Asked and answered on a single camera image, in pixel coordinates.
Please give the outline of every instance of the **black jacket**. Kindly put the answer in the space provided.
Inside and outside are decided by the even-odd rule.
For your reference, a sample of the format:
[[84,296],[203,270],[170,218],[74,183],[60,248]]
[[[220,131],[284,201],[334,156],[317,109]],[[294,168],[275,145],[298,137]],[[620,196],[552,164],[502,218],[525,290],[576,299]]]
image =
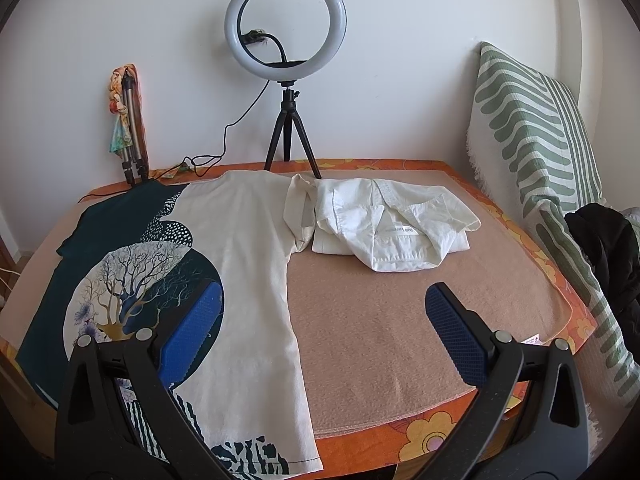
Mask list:
[[619,212],[596,203],[564,219],[594,267],[626,348],[640,364],[640,259],[631,224]]

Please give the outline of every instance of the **folded white garment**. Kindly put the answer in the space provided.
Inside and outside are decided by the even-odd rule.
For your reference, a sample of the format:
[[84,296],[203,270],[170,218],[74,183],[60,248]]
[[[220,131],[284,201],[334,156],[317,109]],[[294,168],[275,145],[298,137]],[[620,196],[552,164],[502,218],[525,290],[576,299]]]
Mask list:
[[355,254],[381,272],[432,269],[468,250],[476,215],[442,186],[382,179],[316,181],[313,251]]

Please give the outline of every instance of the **black tripod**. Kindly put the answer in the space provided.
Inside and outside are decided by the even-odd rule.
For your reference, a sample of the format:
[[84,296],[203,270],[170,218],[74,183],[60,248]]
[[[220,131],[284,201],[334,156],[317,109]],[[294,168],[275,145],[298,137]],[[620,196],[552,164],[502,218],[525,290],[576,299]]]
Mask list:
[[264,169],[269,171],[271,169],[271,163],[273,162],[273,156],[276,153],[276,147],[280,140],[280,133],[284,130],[284,160],[289,162],[291,160],[291,127],[296,125],[296,131],[302,142],[302,147],[305,149],[306,158],[309,160],[311,170],[314,172],[314,177],[322,178],[318,163],[314,157],[314,152],[311,151],[311,144],[309,138],[306,136],[305,127],[302,124],[302,119],[296,111],[296,97],[300,95],[300,92],[294,92],[289,86],[282,91],[282,103],[280,104],[280,114],[276,120],[276,126],[273,129],[273,135],[271,136],[271,143],[269,145],[269,151],[267,152],[267,160],[264,162]]

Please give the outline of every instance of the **tripod leg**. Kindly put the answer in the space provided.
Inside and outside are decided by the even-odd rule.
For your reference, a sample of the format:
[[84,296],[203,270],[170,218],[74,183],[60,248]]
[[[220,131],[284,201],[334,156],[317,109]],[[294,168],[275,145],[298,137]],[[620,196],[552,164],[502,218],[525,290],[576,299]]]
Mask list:
[[306,136],[305,127],[302,124],[302,119],[298,115],[298,112],[293,110],[291,113],[291,118],[293,119],[293,123],[296,125],[296,130],[298,131],[298,136],[300,137],[300,142],[302,142],[302,147],[305,149],[306,158],[309,159],[309,164],[311,165],[311,170],[314,172],[314,177],[320,179],[322,175],[320,174],[320,168],[318,168],[318,163],[316,162],[316,158],[314,157],[314,152],[311,151],[311,144],[309,143],[309,138]]
[[287,117],[284,119],[284,136],[282,137],[282,150],[286,162],[291,160],[291,125],[291,115],[287,114]]
[[267,160],[264,161],[264,169],[267,171],[271,170],[271,163],[273,162],[273,156],[276,154],[276,148],[278,147],[278,141],[280,140],[280,133],[282,131],[282,127],[284,126],[286,117],[287,113],[282,111],[280,112],[280,114],[278,115],[278,119],[276,120],[276,126],[273,129],[271,143],[269,144],[269,151],[267,152]]

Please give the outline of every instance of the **orange floral tablecloth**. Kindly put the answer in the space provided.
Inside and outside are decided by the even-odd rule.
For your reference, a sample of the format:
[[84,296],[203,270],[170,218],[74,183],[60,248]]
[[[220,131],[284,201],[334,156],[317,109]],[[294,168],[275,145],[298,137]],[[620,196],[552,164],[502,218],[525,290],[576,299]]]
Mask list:
[[[518,225],[511,221],[491,200],[485,197],[481,191],[462,179],[446,163],[436,160],[397,160],[397,159],[320,159],[318,166],[331,170],[412,170],[412,171],[444,171],[466,191],[469,192],[482,206],[484,206],[494,218],[503,224],[521,245],[524,251],[544,271],[549,281],[560,292],[562,297],[572,310],[567,325],[559,333],[559,337],[569,342],[571,350],[575,353],[595,330],[596,324],[575,293],[573,287],[560,273],[556,264],[536,245]],[[229,170],[261,170],[262,163],[230,164],[227,166],[215,166],[207,171],[206,178],[215,178]],[[295,171],[308,171],[306,160],[291,162],[274,162],[272,171],[276,173],[289,173]],[[198,177],[191,171],[178,173],[173,178],[162,178],[167,184],[190,182]],[[111,184],[93,190],[94,196],[114,194],[127,190],[125,182]],[[0,352],[2,352],[15,367],[17,351],[6,341],[0,339]],[[513,392],[508,409],[517,406],[524,398],[526,384],[519,383]],[[463,397],[441,404],[427,412],[411,416],[403,420],[397,420],[347,435],[320,438],[316,440],[324,470],[302,475],[304,480],[342,476],[346,474],[376,469],[385,465],[396,464],[411,460],[424,453],[432,452],[440,446],[456,423],[465,413],[475,393],[471,392]]]

